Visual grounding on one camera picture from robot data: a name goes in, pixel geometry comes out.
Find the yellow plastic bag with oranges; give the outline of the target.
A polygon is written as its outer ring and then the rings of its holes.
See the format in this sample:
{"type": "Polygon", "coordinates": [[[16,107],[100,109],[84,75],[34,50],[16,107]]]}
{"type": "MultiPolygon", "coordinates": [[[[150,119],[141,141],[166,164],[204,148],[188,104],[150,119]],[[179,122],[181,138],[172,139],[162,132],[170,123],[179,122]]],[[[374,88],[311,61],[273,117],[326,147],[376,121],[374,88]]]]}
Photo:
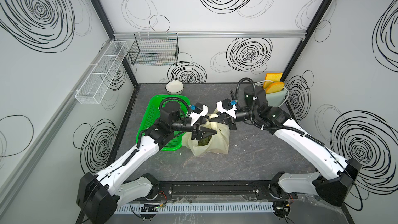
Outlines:
{"type": "Polygon", "coordinates": [[[182,136],[182,146],[190,149],[194,156],[199,157],[209,152],[222,153],[224,155],[228,154],[230,145],[230,129],[227,125],[210,122],[211,120],[215,120],[217,115],[217,112],[214,112],[209,116],[210,119],[204,125],[201,125],[202,127],[213,129],[218,132],[216,135],[211,136],[212,139],[207,146],[198,147],[198,141],[191,140],[191,133],[187,132],[182,136]]]}

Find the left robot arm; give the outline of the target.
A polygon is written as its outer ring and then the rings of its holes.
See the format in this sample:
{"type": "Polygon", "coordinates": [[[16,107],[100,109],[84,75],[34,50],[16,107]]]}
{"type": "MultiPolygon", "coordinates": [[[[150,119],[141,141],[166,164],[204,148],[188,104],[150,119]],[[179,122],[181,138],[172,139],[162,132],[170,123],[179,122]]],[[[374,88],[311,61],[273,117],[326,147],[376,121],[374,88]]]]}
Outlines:
{"type": "Polygon", "coordinates": [[[93,224],[104,224],[119,205],[155,195],[158,183],[155,178],[147,175],[130,183],[126,183],[126,179],[172,139],[186,132],[199,140],[217,133],[203,126],[208,107],[202,103],[188,105],[181,98],[171,96],[163,99],[158,109],[160,117],[139,132],[138,141],[130,150],[99,172],[88,172],[80,179],[76,200],[80,212],[76,223],[89,220],[93,224]]]}

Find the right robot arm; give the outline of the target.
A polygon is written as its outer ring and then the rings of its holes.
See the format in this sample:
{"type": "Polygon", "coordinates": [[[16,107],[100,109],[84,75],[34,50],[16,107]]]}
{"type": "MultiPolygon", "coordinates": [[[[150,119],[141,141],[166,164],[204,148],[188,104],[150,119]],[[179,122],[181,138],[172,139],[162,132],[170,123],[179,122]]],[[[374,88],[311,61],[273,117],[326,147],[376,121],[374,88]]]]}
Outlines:
{"type": "Polygon", "coordinates": [[[333,152],[309,135],[283,109],[269,106],[266,93],[248,77],[242,78],[231,92],[230,99],[216,103],[218,120],[234,129],[237,122],[249,120],[261,131],[283,140],[317,170],[309,174],[278,172],[269,182],[268,190],[275,199],[288,194],[315,195],[334,206],[342,206],[361,170],[355,159],[333,152]]]}

